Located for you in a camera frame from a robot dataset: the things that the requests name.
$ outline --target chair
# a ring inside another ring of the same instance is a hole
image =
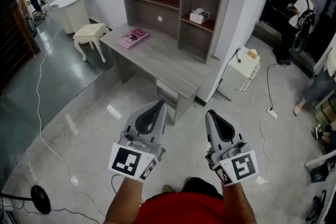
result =
[[[101,51],[99,38],[109,32],[106,24],[91,24],[82,26],[73,36],[76,49],[83,55],[83,61],[86,61],[86,55],[79,46],[80,42],[89,42],[91,49],[94,50],[94,43],[99,51],[101,59],[106,62],[106,59]]]

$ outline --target extension socket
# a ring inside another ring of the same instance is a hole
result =
[[[274,109],[271,110],[271,107],[267,109],[267,113],[272,116],[273,119],[277,120],[279,118],[279,115],[277,112],[275,112]]]

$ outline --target stool leg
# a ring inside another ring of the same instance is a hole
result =
[[[89,43],[90,43],[90,46],[91,46],[91,50],[94,50],[94,46],[92,44],[92,41],[89,41]]]
[[[75,40],[74,43],[75,43],[76,49],[83,55],[83,61],[86,61],[86,55],[84,51],[81,49],[81,47],[79,46],[79,41]]]
[[[103,62],[106,62],[106,59],[105,59],[105,57],[104,57],[104,55],[103,55],[103,53],[102,53],[102,51],[101,51],[99,38],[95,38],[95,39],[93,40],[93,42],[94,42],[94,44],[96,45],[97,50],[99,51],[99,54],[100,54],[100,56],[101,56],[102,61],[103,61]]]

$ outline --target backpack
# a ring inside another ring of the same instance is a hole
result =
[[[315,13],[314,9],[311,10],[309,8],[308,0],[306,0],[306,2],[308,9],[299,17],[298,25],[301,32],[309,34],[310,27],[313,26],[315,23]]]

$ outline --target person wearing white shirt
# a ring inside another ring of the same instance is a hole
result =
[[[324,68],[314,78],[313,84],[308,88],[302,100],[294,107],[294,115],[297,116],[303,106],[323,99],[331,91],[336,90],[336,48],[331,49],[324,63]]]
[[[288,21],[288,25],[282,32],[281,48],[274,49],[273,53],[277,58],[277,62],[280,65],[290,65],[289,53],[292,49],[293,43],[296,38],[296,34],[299,31],[298,19],[306,11],[314,9],[314,4],[311,0],[297,0],[294,5],[288,5],[287,9],[295,13],[293,17]]]

